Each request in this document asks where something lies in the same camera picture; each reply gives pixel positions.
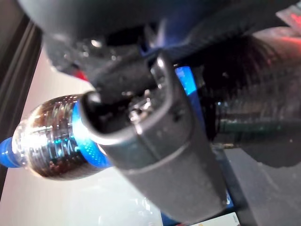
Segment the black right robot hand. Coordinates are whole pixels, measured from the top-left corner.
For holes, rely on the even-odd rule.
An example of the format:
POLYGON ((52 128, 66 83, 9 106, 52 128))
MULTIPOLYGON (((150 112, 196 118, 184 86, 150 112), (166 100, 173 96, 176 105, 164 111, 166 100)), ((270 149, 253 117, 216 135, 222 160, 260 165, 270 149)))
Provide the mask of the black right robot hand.
POLYGON ((94 87, 86 134, 165 214, 301 223, 298 0, 21 0, 52 65, 94 87))

